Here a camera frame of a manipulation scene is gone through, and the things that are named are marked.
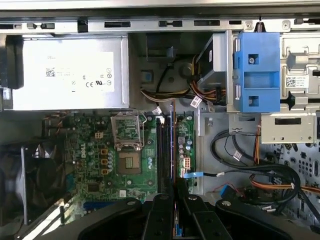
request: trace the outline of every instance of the green circuit board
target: green circuit board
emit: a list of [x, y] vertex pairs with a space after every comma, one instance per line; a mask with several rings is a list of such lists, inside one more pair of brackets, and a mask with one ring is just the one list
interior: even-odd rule
[[[185, 173], [195, 172], [196, 154], [195, 154], [195, 130], [194, 118], [192, 115], [178, 115], [176, 121], [177, 137], [177, 176], [183, 178]], [[193, 193], [195, 188], [195, 179], [188, 179], [189, 192]]]
[[69, 117], [73, 133], [66, 146], [74, 163], [74, 194], [87, 202], [112, 202], [136, 198], [142, 202], [157, 192], [156, 119], [149, 117], [144, 129], [139, 121], [116, 122], [116, 135], [136, 140], [137, 131], [144, 134], [144, 147], [115, 149], [110, 116], [80, 115]]

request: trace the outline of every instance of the metal drive bracket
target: metal drive bracket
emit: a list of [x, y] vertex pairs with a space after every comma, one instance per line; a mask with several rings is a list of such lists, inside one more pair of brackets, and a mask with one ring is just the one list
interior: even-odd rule
[[279, 113], [261, 115], [261, 143], [314, 143], [316, 127], [315, 112], [284, 107]]

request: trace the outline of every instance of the barcode sticker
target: barcode sticker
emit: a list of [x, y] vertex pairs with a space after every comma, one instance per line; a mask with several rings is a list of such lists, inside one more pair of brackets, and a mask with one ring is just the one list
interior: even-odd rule
[[214, 104], [210, 101], [208, 101], [207, 104], [208, 104], [209, 113], [214, 113], [215, 112]]
[[202, 99], [198, 96], [195, 96], [192, 100], [190, 106], [194, 107], [195, 109], [199, 107], [200, 103], [202, 102]]
[[309, 75], [287, 75], [285, 76], [286, 88], [309, 88]]
[[120, 197], [120, 198], [126, 198], [126, 197], [127, 197], [127, 192], [126, 192], [126, 190], [120, 190], [120, 191], [119, 191], [119, 197]]
[[160, 115], [162, 113], [162, 111], [161, 111], [160, 107], [157, 106], [156, 109], [152, 111], [152, 113], [154, 115]]

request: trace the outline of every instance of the power supply label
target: power supply label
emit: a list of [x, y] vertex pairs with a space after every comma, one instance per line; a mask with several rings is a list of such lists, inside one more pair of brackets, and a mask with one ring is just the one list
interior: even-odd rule
[[114, 92], [113, 52], [51, 54], [44, 61], [46, 80], [71, 92]]

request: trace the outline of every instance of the motherboard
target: motherboard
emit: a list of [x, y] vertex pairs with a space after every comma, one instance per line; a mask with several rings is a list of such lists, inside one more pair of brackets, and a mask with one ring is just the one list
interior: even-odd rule
[[[66, 159], [72, 162], [73, 196], [68, 221], [72, 222], [123, 198], [142, 202], [164, 192], [162, 180], [169, 166], [165, 129], [160, 116], [118, 113], [116, 115], [73, 115], [64, 122]], [[176, 176], [196, 168], [193, 115], [176, 116]], [[193, 193], [195, 179], [188, 179]]]
[[[74, 194], [79, 199], [113, 202], [131, 197], [143, 202], [157, 192], [154, 117], [138, 124], [123, 119], [112, 126], [110, 116], [75, 115], [69, 118], [69, 125], [73, 132], [67, 137], [66, 146], [72, 152]], [[113, 132], [129, 142], [142, 135], [143, 147], [137, 150], [128, 145], [116, 149]]]

